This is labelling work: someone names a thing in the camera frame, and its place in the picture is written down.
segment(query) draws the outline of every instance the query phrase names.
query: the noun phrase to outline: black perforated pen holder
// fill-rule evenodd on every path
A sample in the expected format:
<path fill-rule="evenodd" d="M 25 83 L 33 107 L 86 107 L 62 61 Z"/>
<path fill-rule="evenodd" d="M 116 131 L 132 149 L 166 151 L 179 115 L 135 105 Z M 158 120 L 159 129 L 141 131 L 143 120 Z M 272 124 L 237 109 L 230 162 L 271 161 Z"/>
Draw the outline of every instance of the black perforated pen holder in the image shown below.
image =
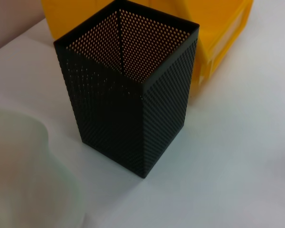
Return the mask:
<path fill-rule="evenodd" d="M 198 30 L 119 0 L 54 42 L 82 141 L 146 177 L 184 125 Z"/>

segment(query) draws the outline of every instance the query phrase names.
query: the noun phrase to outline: white wall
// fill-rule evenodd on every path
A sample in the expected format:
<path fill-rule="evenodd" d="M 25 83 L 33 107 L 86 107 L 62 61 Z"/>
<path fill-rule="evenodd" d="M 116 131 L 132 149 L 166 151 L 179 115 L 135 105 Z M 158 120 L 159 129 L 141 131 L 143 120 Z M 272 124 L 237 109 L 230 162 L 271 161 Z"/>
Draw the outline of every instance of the white wall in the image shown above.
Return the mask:
<path fill-rule="evenodd" d="M 41 0 L 0 0 L 0 47 L 43 18 Z"/>

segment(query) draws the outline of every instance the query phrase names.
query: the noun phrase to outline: perforated metal mesh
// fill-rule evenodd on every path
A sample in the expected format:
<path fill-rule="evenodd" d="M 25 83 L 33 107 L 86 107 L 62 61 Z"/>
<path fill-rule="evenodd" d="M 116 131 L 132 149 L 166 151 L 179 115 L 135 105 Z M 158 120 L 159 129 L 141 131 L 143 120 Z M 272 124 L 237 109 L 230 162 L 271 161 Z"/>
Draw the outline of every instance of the perforated metal mesh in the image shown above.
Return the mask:
<path fill-rule="evenodd" d="M 143 95 L 144 168 L 148 172 L 183 127 L 197 40 Z"/>
<path fill-rule="evenodd" d="M 117 11 L 74 39 L 66 48 L 121 73 Z"/>
<path fill-rule="evenodd" d="M 119 0 L 57 40 L 82 141 L 146 177 L 184 124 L 198 28 Z"/>
<path fill-rule="evenodd" d="M 124 73 L 142 83 L 190 33 L 126 10 L 120 12 Z"/>

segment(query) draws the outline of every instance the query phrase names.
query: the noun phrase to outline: yellow plastic bin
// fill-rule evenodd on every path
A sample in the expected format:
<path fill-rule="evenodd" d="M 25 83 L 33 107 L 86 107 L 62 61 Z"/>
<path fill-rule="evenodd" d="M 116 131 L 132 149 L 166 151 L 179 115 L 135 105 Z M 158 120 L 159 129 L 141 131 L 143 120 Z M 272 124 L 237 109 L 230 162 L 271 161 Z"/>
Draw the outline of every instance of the yellow plastic bin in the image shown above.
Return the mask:
<path fill-rule="evenodd" d="M 253 0 L 132 0 L 200 24 L 191 96 L 219 66 L 246 25 Z M 112 0 L 42 0 L 54 39 L 84 22 Z"/>

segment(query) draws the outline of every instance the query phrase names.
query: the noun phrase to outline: perforated hole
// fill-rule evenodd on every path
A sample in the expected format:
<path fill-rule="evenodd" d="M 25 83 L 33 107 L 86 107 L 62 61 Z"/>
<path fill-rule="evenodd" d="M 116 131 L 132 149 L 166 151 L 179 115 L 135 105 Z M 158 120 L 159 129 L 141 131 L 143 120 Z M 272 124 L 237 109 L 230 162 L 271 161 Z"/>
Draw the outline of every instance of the perforated hole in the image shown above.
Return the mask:
<path fill-rule="evenodd" d="M 189 33 L 120 10 L 124 74 L 142 83 Z"/>
<path fill-rule="evenodd" d="M 67 49 L 121 73 L 117 11 L 74 40 Z"/>

